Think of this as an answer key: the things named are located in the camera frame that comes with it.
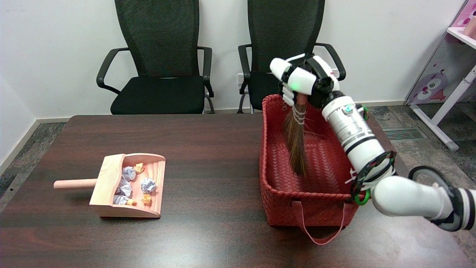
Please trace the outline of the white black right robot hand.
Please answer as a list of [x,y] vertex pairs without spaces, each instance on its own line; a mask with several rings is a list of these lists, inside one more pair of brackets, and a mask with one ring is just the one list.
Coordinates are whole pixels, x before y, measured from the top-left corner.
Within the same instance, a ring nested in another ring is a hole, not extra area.
[[279,80],[279,94],[289,106],[297,104],[320,109],[331,91],[340,89],[346,70],[339,56],[332,55],[336,69],[318,55],[304,53],[288,59],[274,58],[269,68]]

